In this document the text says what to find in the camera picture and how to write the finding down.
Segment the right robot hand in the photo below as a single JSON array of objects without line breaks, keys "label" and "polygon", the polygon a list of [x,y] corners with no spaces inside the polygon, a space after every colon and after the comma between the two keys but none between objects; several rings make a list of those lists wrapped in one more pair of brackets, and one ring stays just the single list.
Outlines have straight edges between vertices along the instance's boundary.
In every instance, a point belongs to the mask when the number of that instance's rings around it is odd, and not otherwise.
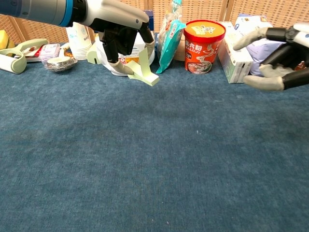
[{"label": "right robot hand", "polygon": [[255,41],[282,42],[260,65],[262,77],[247,75],[243,82],[255,89],[284,91],[309,83],[309,24],[295,23],[286,28],[264,27],[243,36],[233,49],[241,50]]}]

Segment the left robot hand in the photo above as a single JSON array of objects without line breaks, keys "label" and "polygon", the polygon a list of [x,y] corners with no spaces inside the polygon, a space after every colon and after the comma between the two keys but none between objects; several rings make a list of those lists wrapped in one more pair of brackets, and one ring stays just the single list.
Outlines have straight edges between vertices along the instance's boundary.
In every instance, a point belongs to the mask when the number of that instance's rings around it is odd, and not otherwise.
[{"label": "left robot hand", "polygon": [[155,40],[149,28],[148,15],[118,0],[88,0],[83,25],[98,32],[108,63],[122,74],[133,75],[131,68],[123,65],[118,55],[130,55],[139,33],[147,55],[154,50]]}]

